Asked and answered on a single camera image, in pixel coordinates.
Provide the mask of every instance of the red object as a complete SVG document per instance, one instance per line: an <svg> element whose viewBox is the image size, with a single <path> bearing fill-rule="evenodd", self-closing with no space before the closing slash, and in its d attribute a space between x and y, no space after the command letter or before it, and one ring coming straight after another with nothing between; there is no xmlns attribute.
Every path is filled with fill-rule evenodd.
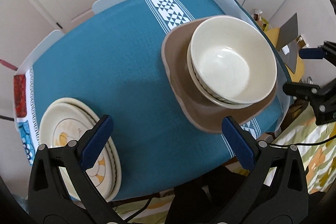
<svg viewBox="0 0 336 224"><path fill-rule="evenodd" d="M14 102L16 117L24 118L27 116L26 105L26 76L14 76Z"/></svg>
<svg viewBox="0 0 336 224"><path fill-rule="evenodd" d="M11 63L6 62L5 60L0 59L0 64L4 65L5 67L11 69L11 70L17 70L17 67L12 65Z"/></svg>

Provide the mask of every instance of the geometric pattern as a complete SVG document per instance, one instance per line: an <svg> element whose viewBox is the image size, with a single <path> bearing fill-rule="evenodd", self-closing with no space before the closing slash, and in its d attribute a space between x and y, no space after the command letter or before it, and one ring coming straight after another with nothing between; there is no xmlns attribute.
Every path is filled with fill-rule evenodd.
<svg viewBox="0 0 336 224"><path fill-rule="evenodd" d="M259 125L257 123L257 120L253 118L252 120L248 121L246 124L243 124L241 126L243 130L246 130L251 133L253 138L258 139L261 136L261 131L259 128Z"/></svg>
<svg viewBox="0 0 336 224"><path fill-rule="evenodd" d="M161 27L168 33L174 27L194 20L179 0L145 0Z"/></svg>

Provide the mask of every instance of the brown tray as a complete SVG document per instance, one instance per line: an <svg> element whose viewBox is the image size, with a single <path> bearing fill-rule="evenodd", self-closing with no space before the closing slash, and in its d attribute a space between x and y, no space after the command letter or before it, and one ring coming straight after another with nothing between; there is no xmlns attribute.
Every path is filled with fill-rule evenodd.
<svg viewBox="0 0 336 224"><path fill-rule="evenodd" d="M224 117L232 116L239 124L244 124L269 106L275 98L277 82L265 99L243 109L228 109L206 99L190 77L186 57L195 29L208 18L184 23L171 30L162 43L161 56L171 88L187 119L202 131L221 133Z"/></svg>

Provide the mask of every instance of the black pants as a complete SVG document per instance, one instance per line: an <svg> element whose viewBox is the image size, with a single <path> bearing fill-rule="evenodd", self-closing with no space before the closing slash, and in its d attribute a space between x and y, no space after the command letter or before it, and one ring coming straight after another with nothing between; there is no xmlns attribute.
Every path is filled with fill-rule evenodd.
<svg viewBox="0 0 336 224"><path fill-rule="evenodd" d="M220 166L205 174L202 179L203 182L192 180L174 188L175 198L165 224L210 222L236 194L246 177ZM202 185L208 185L211 202L201 189ZM262 190L268 190L268 188L264 185ZM309 195L309 211L316 207L324 194L317 192Z"/></svg>

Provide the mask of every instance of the stacked bowl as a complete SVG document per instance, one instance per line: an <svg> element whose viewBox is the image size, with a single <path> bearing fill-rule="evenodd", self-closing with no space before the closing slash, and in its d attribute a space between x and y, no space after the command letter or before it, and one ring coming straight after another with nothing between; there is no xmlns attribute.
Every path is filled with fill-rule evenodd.
<svg viewBox="0 0 336 224"><path fill-rule="evenodd" d="M49 148L65 146L70 140L79 140L98 120L99 117L81 101L73 98L58 99L43 114L40 143ZM72 199L80 200L66 168L60 167L60 173ZM111 137L95 165L86 170L86 173L107 202L117 195L121 185L121 165Z"/></svg>
<svg viewBox="0 0 336 224"><path fill-rule="evenodd" d="M241 109L272 91L277 64L263 35L231 16L205 20L195 30L187 51L190 76L213 103Z"/></svg>

